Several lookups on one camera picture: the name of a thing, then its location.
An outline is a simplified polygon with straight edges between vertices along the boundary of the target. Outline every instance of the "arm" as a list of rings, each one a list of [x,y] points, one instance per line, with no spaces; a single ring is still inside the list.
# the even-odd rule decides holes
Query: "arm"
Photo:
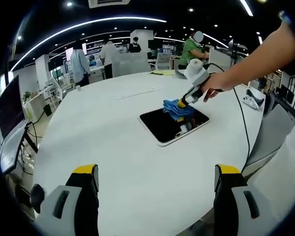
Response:
[[[295,37],[286,23],[269,35],[250,56],[224,73],[213,75],[203,86],[207,89],[230,90],[282,68],[295,58]]]
[[[194,55],[195,57],[200,58],[200,59],[206,59],[206,58],[208,57],[207,54],[205,54],[205,53],[200,53],[200,52],[199,52],[198,50],[196,50],[196,49],[191,50],[190,53],[191,53],[192,55]]]
[[[83,69],[90,74],[90,69],[89,69],[89,62],[87,60],[87,57],[84,55],[84,52],[82,50],[79,50],[79,57],[80,57],[80,63],[83,67]]]

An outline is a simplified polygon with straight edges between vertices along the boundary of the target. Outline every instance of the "person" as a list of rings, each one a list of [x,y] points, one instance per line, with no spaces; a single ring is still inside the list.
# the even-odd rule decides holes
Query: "person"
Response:
[[[209,56],[208,53],[202,53],[201,45],[195,41],[194,36],[195,32],[192,31],[191,36],[189,36],[183,46],[182,55],[178,65],[178,69],[180,70],[186,69],[191,59],[198,58],[202,60],[207,59]]]
[[[203,92],[207,91],[204,102],[218,94],[215,89],[228,91],[236,85],[247,84],[282,68],[294,58],[295,35],[288,23],[283,21],[279,29],[270,34],[251,55],[229,70],[211,76],[201,88]]]
[[[104,47],[102,48],[100,58],[104,63],[105,69],[105,77],[106,79],[110,79],[113,77],[113,58],[119,54],[116,46],[112,41],[109,41],[108,38],[103,40]]]
[[[133,38],[133,43],[129,45],[129,52],[130,53],[139,53],[141,51],[141,47],[138,44],[139,38],[134,37]]]
[[[90,74],[89,62],[82,50],[80,40],[75,42],[70,60],[75,84],[81,87],[88,85]]]

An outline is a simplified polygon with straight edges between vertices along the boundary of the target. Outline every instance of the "black ceiling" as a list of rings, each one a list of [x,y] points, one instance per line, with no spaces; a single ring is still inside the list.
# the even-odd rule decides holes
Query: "black ceiling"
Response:
[[[73,6],[66,6],[69,1],[73,3]],[[248,52],[252,52],[259,45],[256,32],[259,31],[261,37],[265,39],[279,27],[280,20],[277,17],[278,9],[272,4],[261,4],[256,0],[246,1],[254,14],[253,17],[248,16],[239,0],[131,0],[128,5],[93,9],[89,8],[88,0],[40,1],[33,6],[29,13],[27,24],[22,26],[20,34],[23,39],[17,41],[15,54],[27,52],[41,40],[62,29],[90,20],[114,16],[141,16],[166,20],[167,23],[115,20],[82,26],[47,41],[25,58],[16,69],[33,62],[33,58],[48,54],[77,38],[111,31],[143,29],[144,27],[154,30],[158,37],[171,36],[171,38],[179,40],[186,38],[185,34],[189,35],[190,28],[200,30],[222,42],[227,42],[230,39],[229,35],[232,35],[235,42],[245,45]],[[193,12],[188,11],[190,7],[194,8]],[[129,32],[113,34],[113,37],[122,36],[129,36]],[[92,42],[102,38],[102,36],[95,36],[88,40]],[[218,45],[205,37],[203,43],[208,42]],[[64,48],[61,48],[55,53],[63,51]],[[11,61],[9,67],[11,68],[15,62],[16,60]]]

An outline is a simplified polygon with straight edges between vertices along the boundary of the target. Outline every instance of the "white pillar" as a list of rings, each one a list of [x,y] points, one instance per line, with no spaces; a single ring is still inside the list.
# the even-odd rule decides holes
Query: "white pillar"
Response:
[[[35,61],[37,79],[39,88],[43,89],[46,86],[46,82],[51,78],[51,73],[48,69],[49,55],[42,55]]]
[[[154,39],[153,31],[147,29],[136,29],[130,33],[130,42],[133,42],[133,38],[138,37],[140,47],[142,52],[150,52],[151,50],[148,48],[148,41]]]

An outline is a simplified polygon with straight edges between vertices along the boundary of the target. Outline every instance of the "cable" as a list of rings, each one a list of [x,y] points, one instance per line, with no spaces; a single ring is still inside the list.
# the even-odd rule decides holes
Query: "cable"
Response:
[[[224,69],[221,68],[220,66],[218,66],[218,65],[215,64],[215,63],[209,63],[209,64],[206,64],[204,68],[205,68],[205,69],[208,69],[208,68],[210,67],[210,65],[215,65],[217,68],[219,68],[221,71],[224,72]],[[245,169],[246,165],[247,165],[247,162],[248,162],[248,158],[249,158],[249,154],[250,154],[250,143],[249,143],[249,137],[248,137],[248,132],[247,132],[247,126],[246,126],[246,121],[245,121],[244,112],[243,112],[243,110],[242,110],[241,103],[240,103],[240,100],[239,100],[239,98],[238,98],[238,96],[237,96],[237,93],[236,93],[235,88],[233,88],[233,90],[234,90],[234,93],[235,93],[235,95],[236,95],[236,98],[237,98],[238,104],[239,104],[239,106],[240,106],[240,111],[241,111],[242,119],[243,119],[243,121],[244,121],[245,132],[246,132],[247,143],[248,143],[248,154],[247,154],[247,158],[246,158],[245,165],[244,165],[244,167],[243,167],[242,170],[241,170],[241,173],[242,173],[243,170]]]
[[[30,135],[32,135],[33,137],[36,137],[35,135],[33,135],[33,134],[31,134],[29,131],[28,131],[28,134],[30,134]],[[41,137],[41,136],[37,136],[38,138],[43,138],[43,137]]]
[[[248,162],[248,158],[249,158],[249,154],[250,154],[250,143],[249,143],[249,137],[248,137],[248,132],[247,132],[247,126],[246,126],[246,121],[245,121],[244,112],[242,111],[241,103],[240,103],[240,101],[239,101],[239,98],[238,98],[238,96],[237,96],[237,93],[236,93],[235,88],[233,88],[233,90],[234,90],[234,93],[235,93],[235,95],[236,95],[237,101],[238,101],[239,106],[240,106],[242,119],[243,119],[243,121],[244,121],[244,125],[245,125],[245,132],[246,132],[246,137],[247,137],[247,143],[248,143],[248,154],[247,154],[247,158],[246,158],[245,165],[244,165],[244,167],[243,167],[242,170],[241,170],[241,173],[242,173],[243,170],[245,169],[246,165],[247,165],[247,162]]]
[[[27,171],[25,170],[25,164],[24,164],[24,159],[23,159],[23,150],[22,150],[22,148],[20,148],[20,149],[21,149],[21,160],[22,160],[23,165],[19,162],[19,160],[18,160],[18,162],[19,162],[19,164],[20,164],[20,166],[21,166],[23,172],[24,172],[25,174],[28,174],[28,175],[32,176],[33,174],[31,174],[31,173],[29,173],[29,172],[27,172]]]
[[[36,138],[36,147],[37,147],[37,145],[38,145],[38,142],[37,142],[37,133],[36,133],[35,125],[34,125],[34,123],[33,123],[33,122],[31,122],[31,121],[30,121],[28,124],[29,124],[29,125],[31,125],[31,124],[32,124],[32,126],[33,126],[33,128],[34,128],[35,136],[34,136],[34,135],[32,135],[32,136]]]

